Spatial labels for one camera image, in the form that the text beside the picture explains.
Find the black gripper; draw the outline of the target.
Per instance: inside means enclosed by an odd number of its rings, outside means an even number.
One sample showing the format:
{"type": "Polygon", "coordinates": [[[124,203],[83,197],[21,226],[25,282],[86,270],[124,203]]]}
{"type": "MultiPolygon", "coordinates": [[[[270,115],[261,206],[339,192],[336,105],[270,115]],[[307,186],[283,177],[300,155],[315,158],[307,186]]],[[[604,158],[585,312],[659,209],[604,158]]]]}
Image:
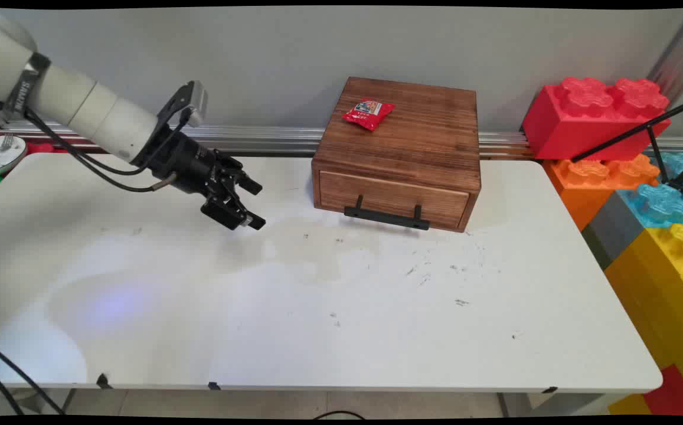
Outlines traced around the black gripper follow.
{"type": "Polygon", "coordinates": [[[136,157],[136,166],[149,169],[161,180],[175,173],[171,185],[186,194],[205,197],[201,212],[230,230],[248,226],[260,230],[264,218],[250,212],[235,192],[238,185],[252,195],[263,186],[244,171],[244,165],[217,149],[208,149],[196,140],[164,126],[136,157]],[[228,188],[223,188],[225,179],[228,188]]]}

